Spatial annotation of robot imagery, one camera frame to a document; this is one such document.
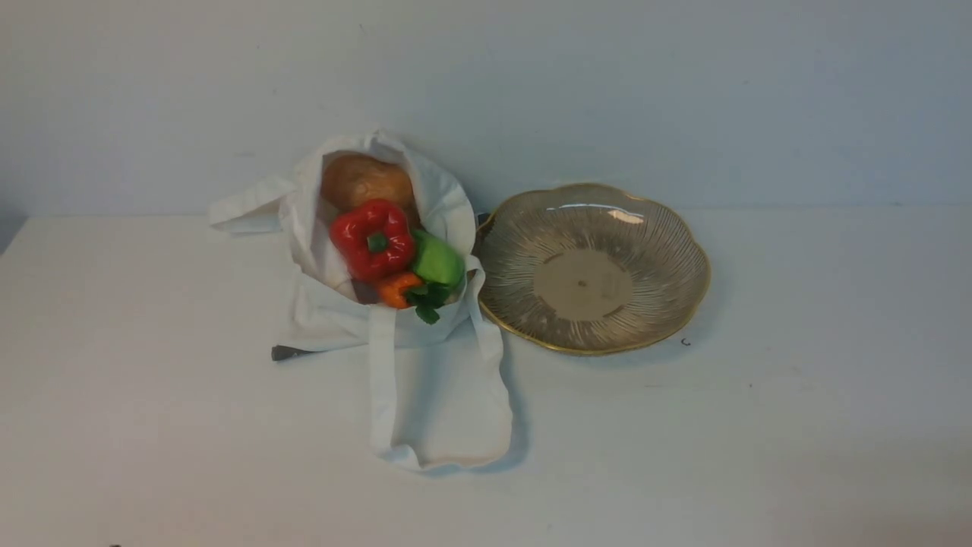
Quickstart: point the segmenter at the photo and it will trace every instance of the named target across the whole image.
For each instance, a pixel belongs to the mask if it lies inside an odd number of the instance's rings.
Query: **pepper stem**
[[[367,250],[371,253],[380,253],[388,248],[388,238],[381,232],[375,232],[367,237]]]

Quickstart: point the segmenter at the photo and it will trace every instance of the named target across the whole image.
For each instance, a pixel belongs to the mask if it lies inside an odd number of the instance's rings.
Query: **red bell pepper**
[[[407,217],[388,200],[368,200],[338,216],[330,240],[348,263],[348,273],[366,283],[407,269],[415,258]]]

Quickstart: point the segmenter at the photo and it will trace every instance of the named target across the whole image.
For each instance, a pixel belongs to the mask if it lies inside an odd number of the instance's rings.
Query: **plate center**
[[[634,283],[607,253],[564,251],[534,270],[534,292],[570,321],[597,321],[631,302]]]

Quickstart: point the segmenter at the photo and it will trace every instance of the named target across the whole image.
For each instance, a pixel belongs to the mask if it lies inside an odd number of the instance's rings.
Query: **tote bag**
[[[415,310],[394,310],[358,302],[345,263],[328,236],[321,206],[322,173],[329,161],[347,153],[361,153],[408,173],[419,216],[426,231],[448,242],[466,261],[467,282],[458,300],[438,310],[434,325],[423,322]],[[213,203],[213,228],[233,233],[283,230],[290,245],[295,280],[285,303],[274,360],[310,352],[335,351],[367,345],[371,396],[372,450],[411,470],[445,464],[478,467],[492,463],[509,449],[512,412],[500,375],[503,338],[499,328],[485,320],[477,298],[485,280],[479,260],[471,255],[475,243],[475,216],[462,186],[454,176],[381,131],[362,137],[338,137],[324,143],[300,162],[293,176],[266,178],[249,190]],[[435,428],[435,457],[419,458],[412,446],[399,443],[395,434],[399,407],[397,355],[404,351],[448,359],[450,381],[437,388],[440,413],[452,419]],[[469,402],[476,408],[469,408]],[[464,405],[464,409],[449,405]],[[454,417],[468,417],[465,423]],[[464,443],[471,434],[489,435]],[[450,442],[455,438],[454,450]]]

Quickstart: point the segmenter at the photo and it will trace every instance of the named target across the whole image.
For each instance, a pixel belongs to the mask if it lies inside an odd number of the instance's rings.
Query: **ceramic plate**
[[[479,229],[479,302],[541,346],[597,355],[649,346],[691,319],[709,260],[670,208],[600,184],[527,192]]]

